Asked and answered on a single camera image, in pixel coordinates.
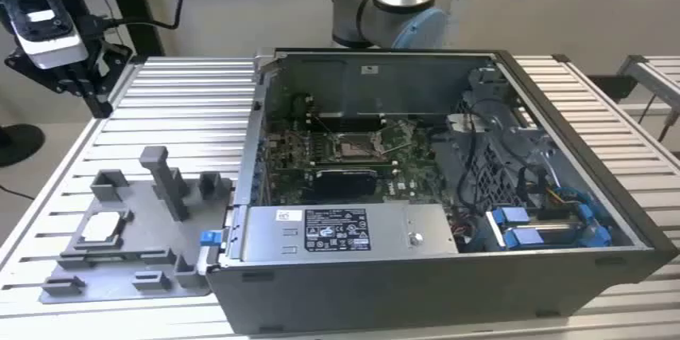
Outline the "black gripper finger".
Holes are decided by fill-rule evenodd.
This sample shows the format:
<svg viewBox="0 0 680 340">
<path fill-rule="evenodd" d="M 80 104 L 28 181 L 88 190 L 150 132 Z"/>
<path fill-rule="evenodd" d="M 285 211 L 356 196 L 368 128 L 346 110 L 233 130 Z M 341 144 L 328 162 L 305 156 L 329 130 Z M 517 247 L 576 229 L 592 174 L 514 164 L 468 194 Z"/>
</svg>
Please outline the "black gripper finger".
<svg viewBox="0 0 680 340">
<path fill-rule="evenodd" d="M 105 41 L 101 43 L 101 50 L 101 60 L 108 67 L 108 71 L 101 76 L 101 81 L 97 85 L 97 100 L 101 116 L 109 116 L 112 114 L 112 105 L 108 101 L 108 97 L 116 87 L 118 77 L 122 74 L 122 70 L 126 66 L 133 51 L 125 45 L 108 43 Z"/>
<path fill-rule="evenodd" d="M 101 116 L 101 102 L 97 99 L 96 88 L 101 76 L 93 59 L 41 69 L 30 61 L 29 55 L 21 49 L 16 49 L 6 56 L 4 64 L 52 92 L 58 94 L 68 92 L 81 97 L 92 116 Z"/>
</svg>

